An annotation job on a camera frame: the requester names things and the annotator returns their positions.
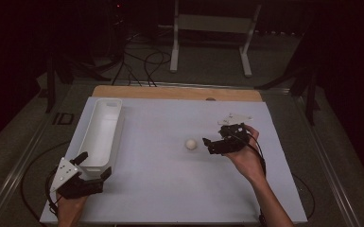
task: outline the table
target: table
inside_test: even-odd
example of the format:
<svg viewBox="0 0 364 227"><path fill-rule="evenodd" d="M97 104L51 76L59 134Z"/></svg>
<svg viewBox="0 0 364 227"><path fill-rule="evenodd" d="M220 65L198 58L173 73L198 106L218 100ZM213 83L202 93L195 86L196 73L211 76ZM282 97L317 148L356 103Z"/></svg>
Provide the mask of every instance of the table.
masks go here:
<svg viewBox="0 0 364 227"><path fill-rule="evenodd" d="M220 120L230 109L252 113L255 119L252 125L264 131L263 139L259 139L262 149L272 150L272 153L264 152L269 163L269 183L292 219L306 221L276 130L258 92L98 86L87 100L67 150L67 159L77 154L94 100L101 96L121 97L129 119L125 119L127 127L122 131L125 142L120 144L113 175L105 182L104 193L88 200L81 221L110 224L256 222L259 211L256 198L233 164L222 156L209 155L203 146L196 151L183 147L187 135L196 139L207 134L213 139L219 125L208 126L208 121ZM204 101L208 98L217 101ZM184 114L186 110L197 111ZM41 221L56 221L47 207Z"/></svg>
<svg viewBox="0 0 364 227"><path fill-rule="evenodd" d="M201 30L242 33L247 35L246 42L239 48L244 76L251 77L251 68L247 50L249 49L255 24L259 15L261 5L257 5L251 18L216 17L203 15L179 14L179 0L175 0L175 15L173 25L173 48L170 60L170 71L178 70L179 60L179 30Z"/></svg>

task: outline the forearm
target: forearm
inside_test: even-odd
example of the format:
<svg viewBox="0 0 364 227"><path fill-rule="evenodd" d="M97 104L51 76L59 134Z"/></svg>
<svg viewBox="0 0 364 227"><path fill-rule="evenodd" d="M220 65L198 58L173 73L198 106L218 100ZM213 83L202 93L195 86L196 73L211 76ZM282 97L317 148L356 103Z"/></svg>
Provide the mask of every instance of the forearm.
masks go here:
<svg viewBox="0 0 364 227"><path fill-rule="evenodd" d="M268 227L294 226L265 178L251 181Z"/></svg>

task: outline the human hand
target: human hand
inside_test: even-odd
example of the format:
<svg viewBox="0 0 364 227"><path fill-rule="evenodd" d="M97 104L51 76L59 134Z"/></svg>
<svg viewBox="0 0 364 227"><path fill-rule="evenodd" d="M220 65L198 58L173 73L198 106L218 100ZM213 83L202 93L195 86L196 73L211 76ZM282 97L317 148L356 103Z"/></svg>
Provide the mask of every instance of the human hand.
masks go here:
<svg viewBox="0 0 364 227"><path fill-rule="evenodd" d="M57 192L58 200L58 226L73 227L78 225L85 202L88 196L78 199L66 199Z"/></svg>
<svg viewBox="0 0 364 227"><path fill-rule="evenodd" d="M256 140L258 139L259 132L248 125L244 126L251 134L248 141L250 145L255 148L253 150L247 146L238 152L226 153L224 156L228 157L235 165L237 170L251 183L257 180L264 180L265 173L261 166L260 156L258 154L258 146Z"/></svg>

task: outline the human arm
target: human arm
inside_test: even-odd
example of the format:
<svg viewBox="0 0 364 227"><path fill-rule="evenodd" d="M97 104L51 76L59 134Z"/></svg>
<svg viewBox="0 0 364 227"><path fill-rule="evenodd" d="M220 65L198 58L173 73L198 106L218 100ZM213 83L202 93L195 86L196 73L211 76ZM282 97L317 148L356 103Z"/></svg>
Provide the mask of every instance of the human arm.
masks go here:
<svg viewBox="0 0 364 227"><path fill-rule="evenodd" d="M77 226L87 199L88 196L68 200L57 193L58 227Z"/></svg>
<svg viewBox="0 0 364 227"><path fill-rule="evenodd" d="M250 145L258 150L256 140L259 132L251 126L245 127L253 137L250 138ZM237 170L251 183L268 227L293 226L293 222L269 186L257 151L245 146L240 151L226 153L225 156L231 159Z"/></svg>

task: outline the white table surface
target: white table surface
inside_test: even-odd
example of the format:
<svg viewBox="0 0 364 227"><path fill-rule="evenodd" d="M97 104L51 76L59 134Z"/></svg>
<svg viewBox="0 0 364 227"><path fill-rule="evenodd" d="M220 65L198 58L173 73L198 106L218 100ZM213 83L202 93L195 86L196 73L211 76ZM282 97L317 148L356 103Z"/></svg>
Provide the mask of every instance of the white table surface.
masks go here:
<svg viewBox="0 0 364 227"><path fill-rule="evenodd" d="M67 159L77 156L95 101L89 97ZM218 120L229 113L252 117L267 163L267 178L294 222L306 222L285 154L265 102L121 98L122 138L104 192L92 195L80 221L92 223L258 222L249 182L226 157L210 155L202 137L219 140ZM188 150L187 139L199 146ZM47 205L41 222L56 223Z"/></svg>

